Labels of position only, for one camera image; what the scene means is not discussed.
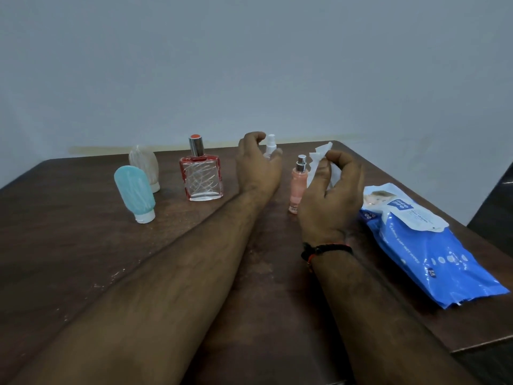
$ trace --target wet wipes pack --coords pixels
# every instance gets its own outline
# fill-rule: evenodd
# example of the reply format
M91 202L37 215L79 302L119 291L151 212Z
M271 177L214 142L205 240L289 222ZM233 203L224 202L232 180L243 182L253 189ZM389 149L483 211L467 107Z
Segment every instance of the wet wipes pack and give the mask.
M440 216L394 184L366 186L360 211L381 249L442 308L508 293Z

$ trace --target white tissue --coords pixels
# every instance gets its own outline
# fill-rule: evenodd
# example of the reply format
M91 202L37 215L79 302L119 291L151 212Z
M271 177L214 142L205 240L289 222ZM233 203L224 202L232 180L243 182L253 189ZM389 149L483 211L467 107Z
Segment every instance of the white tissue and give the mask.
M310 158L312 158L312 162L310 163L310 171L308 172L308 177L306 179L306 187L310 186L310 184L313 180L313 177L316 174L317 166L319 165L319 162L321 161L321 159L324 158L326 153L329 150L331 150L331 146L333 146L333 143L329 142L328 144L317 147L315 152L310 153ZM332 187L335 186L335 184L340 179L341 173L342 173L342 170L340 170L336 164L331 162L331 180L330 180L330 183L328 184L327 189L331 189Z

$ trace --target white pump cap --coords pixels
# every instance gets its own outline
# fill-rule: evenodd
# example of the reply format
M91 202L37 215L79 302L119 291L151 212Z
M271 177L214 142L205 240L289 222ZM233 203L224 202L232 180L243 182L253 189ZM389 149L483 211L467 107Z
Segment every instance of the white pump cap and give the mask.
M134 216L135 221L137 221L140 224L146 224L155 219L155 210L152 209L150 212L143 214L134 214Z
M274 141L274 134L267 135L267 145L265 146L264 157L267 159L271 158L271 154L276 149L276 142Z

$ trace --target brown table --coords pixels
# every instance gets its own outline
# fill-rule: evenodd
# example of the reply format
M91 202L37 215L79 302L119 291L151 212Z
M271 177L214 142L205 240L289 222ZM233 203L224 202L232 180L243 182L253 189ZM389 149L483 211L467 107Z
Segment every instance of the brown table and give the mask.
M350 372L322 292L299 258L297 219L287 213L289 169L298 154L320 144L282 146L282 186L255 225L233 289L184 383L328 384ZM221 157L226 194L204 203L185 199L178 159L187 152L157 153L162 189L155 197L157 217L146 225L134 221L114 185L114 171L128 164L127 155L45 161L0 190L0 383L110 285L235 194L235 149L211 153ZM446 219L476 259L513 290L511 258L362 161L367 185L401 186ZM357 255L451 351L513 335L511 294L442 310L381 252L365 226L355 230L351 244Z

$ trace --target red perfume bottle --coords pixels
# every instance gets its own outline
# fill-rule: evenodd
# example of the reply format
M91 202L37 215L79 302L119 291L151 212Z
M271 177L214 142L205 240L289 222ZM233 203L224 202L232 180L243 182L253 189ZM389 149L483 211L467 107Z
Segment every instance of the red perfume bottle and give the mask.
M217 155L205 154L203 139L189 137L192 155L180 159L185 194L190 201L207 201L223 196L221 161Z

